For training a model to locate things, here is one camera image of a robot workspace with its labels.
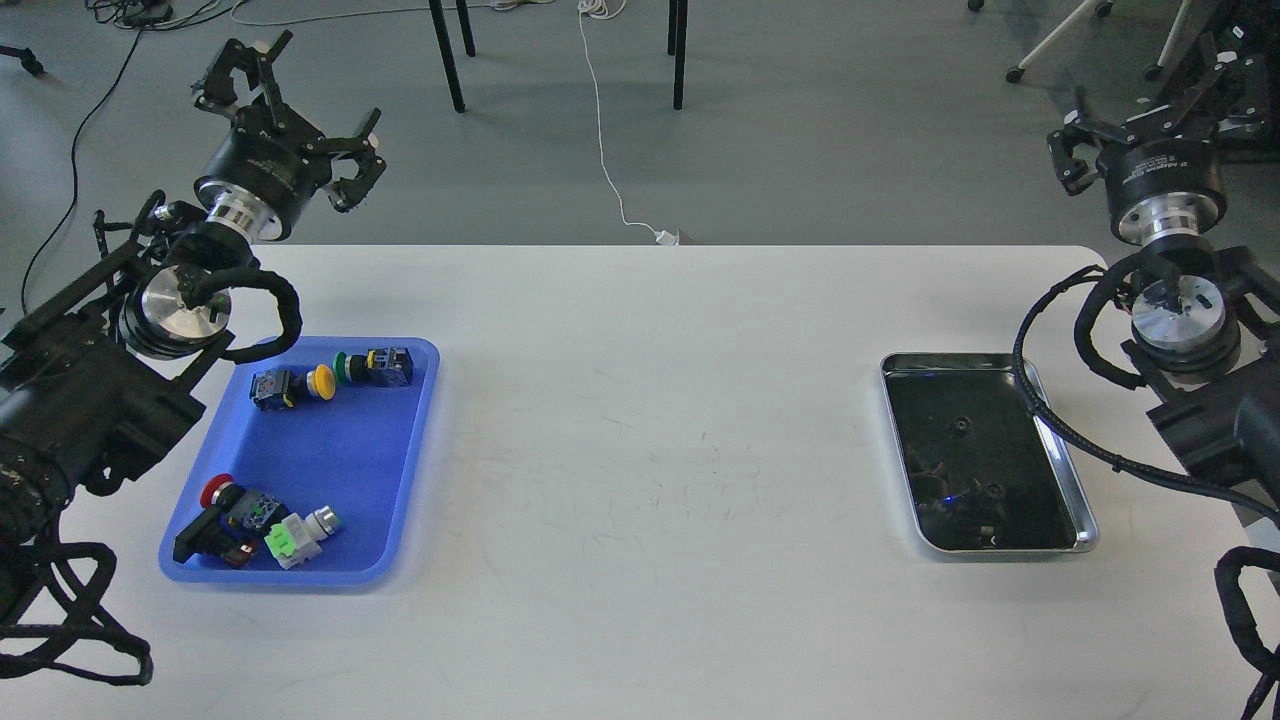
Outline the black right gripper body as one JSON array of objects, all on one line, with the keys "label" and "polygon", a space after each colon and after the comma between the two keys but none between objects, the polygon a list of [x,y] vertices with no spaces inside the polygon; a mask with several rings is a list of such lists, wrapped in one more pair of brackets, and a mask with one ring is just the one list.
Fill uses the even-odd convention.
[{"label": "black right gripper body", "polygon": [[1146,246],[1170,234],[1201,234],[1228,211],[1216,142],[1175,136],[1137,145],[1101,140],[1094,160],[1105,184],[1111,234]]}]

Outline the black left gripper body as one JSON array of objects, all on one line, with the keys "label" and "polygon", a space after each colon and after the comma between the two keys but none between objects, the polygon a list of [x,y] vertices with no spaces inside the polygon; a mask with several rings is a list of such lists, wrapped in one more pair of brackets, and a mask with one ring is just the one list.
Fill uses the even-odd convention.
[{"label": "black left gripper body", "polygon": [[197,199],[211,208],[215,188],[234,186],[274,211],[274,229],[264,240],[291,237],[311,197],[332,178],[330,163],[307,154],[306,146],[325,135],[302,115],[287,110],[284,128],[265,106],[242,106],[232,128],[193,184]]}]

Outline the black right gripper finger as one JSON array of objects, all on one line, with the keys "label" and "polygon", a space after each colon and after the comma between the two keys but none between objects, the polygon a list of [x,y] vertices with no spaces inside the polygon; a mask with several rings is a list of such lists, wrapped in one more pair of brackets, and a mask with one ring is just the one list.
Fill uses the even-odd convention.
[{"label": "black right gripper finger", "polygon": [[1074,88],[1073,99],[1074,108],[1064,117],[1061,128],[1047,135],[1055,177],[1070,197],[1083,193],[1100,176],[1094,165],[1076,155],[1080,146],[1102,152],[1137,145],[1134,129],[1094,117],[1085,88]]},{"label": "black right gripper finger", "polygon": [[1199,73],[1140,118],[1140,140],[1261,141],[1271,135],[1271,58],[1198,38]]}]

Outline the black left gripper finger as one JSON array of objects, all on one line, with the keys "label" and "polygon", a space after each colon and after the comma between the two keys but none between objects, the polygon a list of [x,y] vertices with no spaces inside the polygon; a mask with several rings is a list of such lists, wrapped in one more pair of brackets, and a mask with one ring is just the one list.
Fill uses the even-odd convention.
[{"label": "black left gripper finger", "polygon": [[[330,205],[338,213],[356,209],[369,195],[387,169],[385,160],[378,154],[378,141],[372,135],[381,119],[381,109],[372,108],[351,137],[315,138],[301,143],[300,151],[311,184],[323,190]],[[355,173],[349,177],[337,176],[334,163],[353,163]]]},{"label": "black left gripper finger", "polygon": [[241,135],[273,136],[292,129],[291,109],[273,68],[292,38],[285,29],[266,50],[228,40],[193,83],[193,106],[227,118],[232,131]]}]

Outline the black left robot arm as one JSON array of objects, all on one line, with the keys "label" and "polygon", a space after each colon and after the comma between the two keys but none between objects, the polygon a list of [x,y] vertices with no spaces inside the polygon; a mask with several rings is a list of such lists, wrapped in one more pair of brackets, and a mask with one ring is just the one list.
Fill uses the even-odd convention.
[{"label": "black left robot arm", "polygon": [[132,222],[96,217],[115,249],[3,338],[3,676],[60,671],[147,685],[150,644],[104,606],[116,556],[67,543],[60,518],[78,489],[105,497],[157,465],[201,419],[192,395],[216,361],[262,361],[301,337],[300,296],[253,255],[291,236],[316,192],[357,208],[387,168],[372,109],[328,135],[282,96],[269,47],[230,38],[193,86],[195,106],[230,123],[196,179],[193,202],[155,191]]}]

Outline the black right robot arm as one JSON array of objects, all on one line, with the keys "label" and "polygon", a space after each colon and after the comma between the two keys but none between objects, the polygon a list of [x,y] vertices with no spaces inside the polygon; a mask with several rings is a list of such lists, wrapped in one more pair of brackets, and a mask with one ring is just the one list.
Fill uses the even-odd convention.
[{"label": "black right robot arm", "polygon": [[[1084,94],[1047,136],[1053,172],[1076,196],[1105,186],[1112,234],[1134,252],[1085,266],[1028,311],[1012,345],[1012,380],[1030,413],[1060,439],[1115,471],[1166,489],[1220,498],[1277,523],[1277,279],[1245,247],[1216,250],[1204,233],[1228,200],[1216,142],[1265,122],[1260,54],[1197,41],[1203,70],[1172,101],[1123,123],[1091,115]],[[1149,388],[1148,419],[1181,465],[1166,471],[1087,439],[1030,386],[1025,337],[1068,290],[1089,284],[1073,327],[1079,359],[1124,389]]]}]

